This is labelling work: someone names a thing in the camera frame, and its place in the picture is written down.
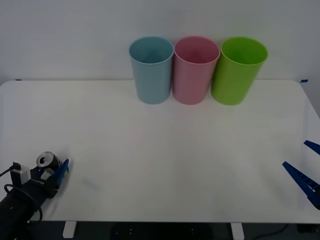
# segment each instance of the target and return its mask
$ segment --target blue cup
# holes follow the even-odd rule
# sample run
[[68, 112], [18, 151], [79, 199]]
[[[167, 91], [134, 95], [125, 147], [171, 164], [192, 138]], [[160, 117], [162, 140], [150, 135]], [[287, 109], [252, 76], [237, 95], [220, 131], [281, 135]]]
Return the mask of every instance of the blue cup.
[[146, 104], [160, 104], [171, 91], [174, 46], [161, 37], [143, 37], [129, 48], [136, 92]]

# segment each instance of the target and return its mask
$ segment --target table surface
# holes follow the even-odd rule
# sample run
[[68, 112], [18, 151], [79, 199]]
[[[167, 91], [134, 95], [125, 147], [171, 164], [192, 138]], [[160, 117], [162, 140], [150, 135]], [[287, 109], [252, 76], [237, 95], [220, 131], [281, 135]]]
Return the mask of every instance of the table surface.
[[197, 105], [147, 105], [133, 80], [0, 87], [0, 170], [35, 167], [44, 151], [71, 159], [42, 207], [48, 221], [320, 223], [282, 166], [320, 183], [305, 140], [320, 143], [320, 120], [290, 80], [257, 80], [236, 106], [209, 93]]

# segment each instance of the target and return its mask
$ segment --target white wall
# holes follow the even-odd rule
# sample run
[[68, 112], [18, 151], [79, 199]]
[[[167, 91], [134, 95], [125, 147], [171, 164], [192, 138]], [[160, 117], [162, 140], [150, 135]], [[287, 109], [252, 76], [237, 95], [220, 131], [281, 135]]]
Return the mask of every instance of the white wall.
[[141, 36], [249, 36], [269, 50], [258, 78], [311, 85], [319, 13], [319, 0], [1, 0], [0, 78], [131, 78], [128, 47]]

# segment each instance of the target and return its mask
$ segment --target plastic cup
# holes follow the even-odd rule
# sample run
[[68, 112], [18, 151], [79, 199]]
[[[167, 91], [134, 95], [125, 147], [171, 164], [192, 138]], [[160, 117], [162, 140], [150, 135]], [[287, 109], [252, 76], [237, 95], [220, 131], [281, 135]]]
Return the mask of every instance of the plastic cup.
[[255, 39], [232, 37], [221, 44], [221, 57], [212, 77], [211, 94], [220, 103], [241, 103], [268, 57]]
[[219, 46], [201, 36], [189, 36], [174, 46], [173, 96], [186, 105], [200, 103], [208, 92], [220, 56]]
[[143, 37], [129, 48], [136, 92], [146, 104], [160, 104], [170, 95], [174, 46], [161, 37]]

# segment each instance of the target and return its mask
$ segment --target pink cup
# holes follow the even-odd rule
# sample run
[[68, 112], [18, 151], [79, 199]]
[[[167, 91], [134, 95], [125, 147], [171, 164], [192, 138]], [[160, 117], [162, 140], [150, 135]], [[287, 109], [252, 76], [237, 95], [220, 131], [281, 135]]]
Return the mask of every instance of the pink cup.
[[173, 96], [187, 105], [205, 99], [217, 60], [219, 46], [202, 36], [188, 36], [174, 46]]

